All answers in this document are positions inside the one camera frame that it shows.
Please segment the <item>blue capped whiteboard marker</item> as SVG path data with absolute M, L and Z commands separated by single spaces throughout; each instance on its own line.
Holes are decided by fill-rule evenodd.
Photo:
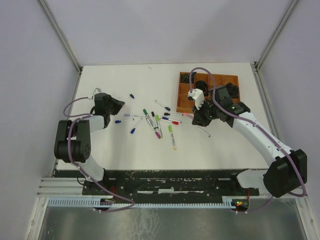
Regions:
M 208 133 L 206 130 L 204 130 L 202 127 L 197 127 L 202 133 L 204 133 L 208 138 L 210 138 L 211 137 L 211 134 L 210 133 Z

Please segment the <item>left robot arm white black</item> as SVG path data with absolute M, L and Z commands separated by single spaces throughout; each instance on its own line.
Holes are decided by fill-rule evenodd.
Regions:
M 125 102 L 104 92 L 98 92 L 91 97 L 80 97 L 75 101 L 80 100 L 93 100 L 92 111 L 74 115 L 75 120 L 58 122 L 54 156 L 65 163 L 73 164 L 88 182 L 94 182 L 93 189 L 99 195 L 106 195 L 111 189 L 111 183 L 104 179 L 105 169 L 91 155 L 91 133 L 107 128 L 111 116 L 117 115 Z

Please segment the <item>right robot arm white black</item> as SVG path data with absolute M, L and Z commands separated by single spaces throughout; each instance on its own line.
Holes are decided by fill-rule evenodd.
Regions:
M 272 135 L 243 103 L 234 103 L 225 86 L 214 88 L 212 98 L 205 99 L 201 89 L 188 92 L 194 101 L 192 124 L 206 127 L 212 120 L 221 120 L 242 134 L 260 153 L 267 170 L 245 170 L 229 183 L 231 193 L 242 195 L 248 188 L 265 189 L 275 198 L 286 194 L 304 197 L 307 194 L 307 155 L 301 149 L 292 150 Z M 302 193 L 295 189 L 301 187 Z

